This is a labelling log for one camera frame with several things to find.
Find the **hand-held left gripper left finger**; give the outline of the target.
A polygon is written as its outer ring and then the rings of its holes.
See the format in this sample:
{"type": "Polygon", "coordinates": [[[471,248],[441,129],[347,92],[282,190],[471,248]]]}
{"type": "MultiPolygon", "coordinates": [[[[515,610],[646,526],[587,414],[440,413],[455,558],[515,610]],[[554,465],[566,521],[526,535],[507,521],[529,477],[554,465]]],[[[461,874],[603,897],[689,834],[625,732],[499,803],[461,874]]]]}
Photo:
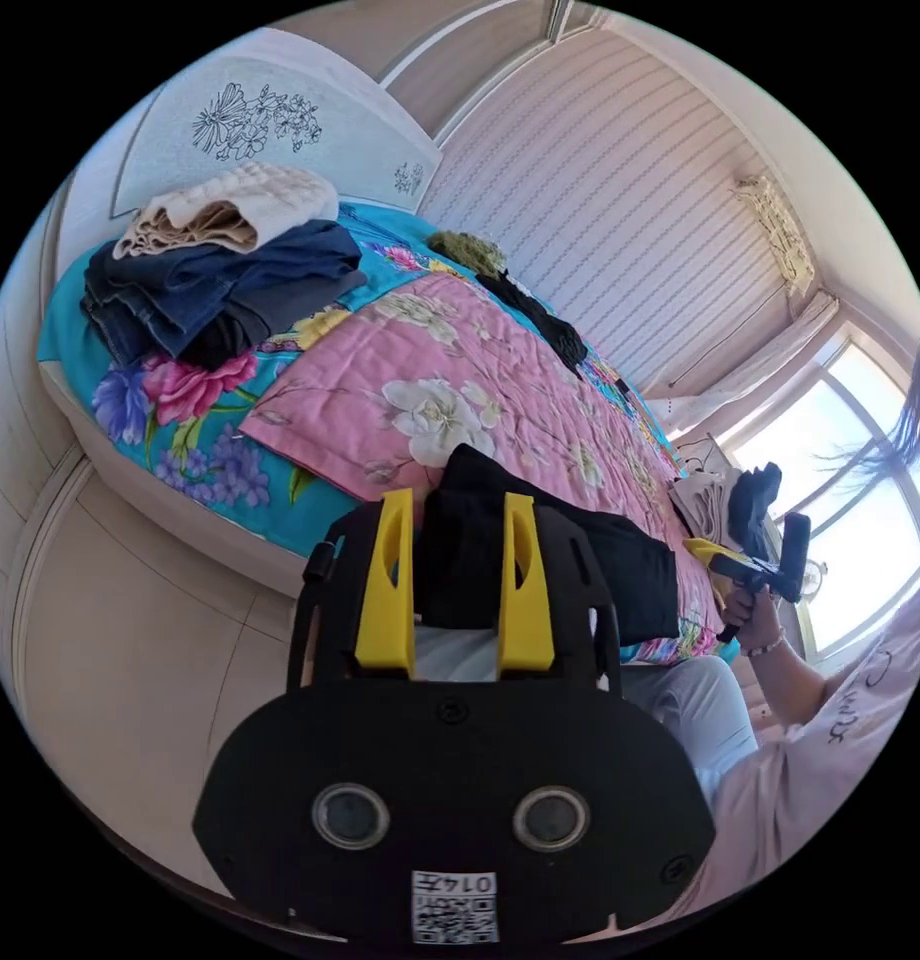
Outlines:
{"type": "Polygon", "coordinates": [[[379,507],[354,656],[362,669],[413,669],[413,493],[389,491],[379,507]]]}

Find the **person's right hand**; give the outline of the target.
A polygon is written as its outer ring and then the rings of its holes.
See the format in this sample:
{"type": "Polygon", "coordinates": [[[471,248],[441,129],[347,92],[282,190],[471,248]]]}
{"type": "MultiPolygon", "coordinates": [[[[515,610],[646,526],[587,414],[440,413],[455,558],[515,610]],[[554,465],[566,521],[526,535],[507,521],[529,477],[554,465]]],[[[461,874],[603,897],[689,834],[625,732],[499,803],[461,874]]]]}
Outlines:
{"type": "Polygon", "coordinates": [[[738,628],[738,642],[748,658],[773,652],[786,640],[773,595],[763,586],[750,597],[746,617],[738,628]]]}

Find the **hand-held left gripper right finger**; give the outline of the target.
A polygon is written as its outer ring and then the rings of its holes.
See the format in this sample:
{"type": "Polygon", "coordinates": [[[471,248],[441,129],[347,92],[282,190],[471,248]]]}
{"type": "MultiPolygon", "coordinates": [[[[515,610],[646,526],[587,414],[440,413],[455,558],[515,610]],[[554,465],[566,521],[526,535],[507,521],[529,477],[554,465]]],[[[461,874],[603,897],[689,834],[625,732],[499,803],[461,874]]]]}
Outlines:
{"type": "Polygon", "coordinates": [[[499,671],[548,671],[555,658],[547,580],[533,499],[506,493],[503,515],[499,671]]]}

